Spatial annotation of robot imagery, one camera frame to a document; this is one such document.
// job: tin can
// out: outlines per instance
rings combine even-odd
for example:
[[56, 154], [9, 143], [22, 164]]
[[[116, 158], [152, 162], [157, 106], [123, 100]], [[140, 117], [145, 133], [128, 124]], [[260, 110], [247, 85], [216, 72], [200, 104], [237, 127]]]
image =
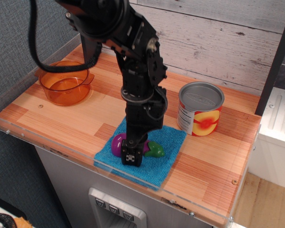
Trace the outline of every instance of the tin can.
[[205, 136], [216, 130], [225, 96], [207, 82], [186, 84], [179, 92], [177, 123], [187, 134]]

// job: black cable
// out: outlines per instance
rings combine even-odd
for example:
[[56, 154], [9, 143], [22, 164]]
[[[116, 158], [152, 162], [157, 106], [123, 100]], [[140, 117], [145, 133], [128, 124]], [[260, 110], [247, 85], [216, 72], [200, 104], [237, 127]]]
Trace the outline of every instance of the black cable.
[[91, 68], [95, 66], [98, 61], [98, 57], [101, 53], [102, 43], [97, 43], [97, 47], [95, 49], [95, 53], [92, 58], [90, 58], [85, 64], [77, 65], [77, 66], [49, 66], [43, 64], [37, 55], [36, 49], [36, 26], [37, 26], [37, 4], [35, 0], [30, 1], [31, 5], [31, 12], [30, 12], [30, 22], [29, 22], [29, 30], [28, 30], [28, 45], [29, 51], [36, 62], [38, 67], [42, 70], [51, 72], [51, 73], [64, 73], [64, 72], [73, 72], [73, 71], [80, 71]]
[[17, 225], [12, 216], [0, 213], [0, 223], [4, 228], [17, 228]]

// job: button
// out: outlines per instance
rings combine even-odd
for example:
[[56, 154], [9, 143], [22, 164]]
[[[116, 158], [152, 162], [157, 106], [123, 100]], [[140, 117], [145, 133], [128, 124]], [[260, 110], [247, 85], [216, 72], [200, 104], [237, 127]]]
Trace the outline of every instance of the button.
[[123, 213], [123, 217], [124, 217], [125, 219], [129, 220], [129, 221], [134, 221], [133, 215], [131, 215], [131, 214], [125, 212], [125, 211], [124, 211], [124, 213]]
[[117, 207], [114, 207], [112, 205], [109, 205], [109, 209], [111, 212], [113, 212], [116, 215], [119, 215], [119, 209]]
[[95, 200], [96, 200], [96, 204], [97, 204], [98, 206], [100, 206], [100, 207], [102, 207], [102, 208], [105, 208], [105, 202], [103, 202], [102, 200], [97, 199], [97, 198], [95, 198]]

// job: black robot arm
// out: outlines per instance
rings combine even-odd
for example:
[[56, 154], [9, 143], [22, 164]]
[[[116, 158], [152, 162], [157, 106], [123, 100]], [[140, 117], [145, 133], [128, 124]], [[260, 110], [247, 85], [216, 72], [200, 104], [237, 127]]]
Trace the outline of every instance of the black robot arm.
[[128, 0], [55, 1], [67, 10], [69, 24], [81, 35], [85, 63], [99, 52], [100, 43], [115, 52], [127, 103], [122, 163], [140, 166], [148, 132], [162, 128], [168, 105], [166, 90], [158, 86], [167, 77], [167, 67], [155, 29]]

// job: black pole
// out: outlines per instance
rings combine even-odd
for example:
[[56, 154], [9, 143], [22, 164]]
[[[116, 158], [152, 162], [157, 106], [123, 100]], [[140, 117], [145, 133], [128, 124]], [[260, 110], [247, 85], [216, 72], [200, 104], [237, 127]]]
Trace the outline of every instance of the black pole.
[[277, 75], [278, 75], [280, 67], [282, 65], [284, 56], [285, 56], [285, 28], [284, 28], [279, 46], [278, 46], [277, 51], [276, 51], [274, 61], [271, 65], [267, 80], [265, 82], [263, 92], [261, 94], [260, 100], [259, 100], [258, 105], [256, 107], [256, 112], [255, 112], [256, 115], [262, 116], [264, 113], [267, 102], [269, 100], [269, 96], [270, 96], [271, 91], [274, 87]]

